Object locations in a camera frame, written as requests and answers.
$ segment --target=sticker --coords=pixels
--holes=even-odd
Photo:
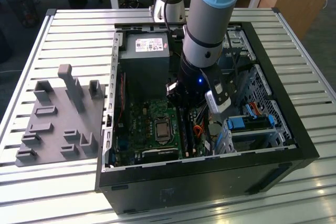
[[[208,141],[205,141],[204,145],[205,145],[205,148],[207,148],[208,151],[210,151],[210,143]]]
[[[162,38],[137,39],[135,41],[135,52],[163,51]]]

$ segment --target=chip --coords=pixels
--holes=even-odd
[[[154,121],[155,126],[155,140],[161,144],[167,144],[171,141],[171,126],[170,126],[170,118],[167,116],[163,116],[161,118],[157,118]]]
[[[158,123],[156,125],[156,134],[158,137],[168,136],[168,124],[167,123]]]

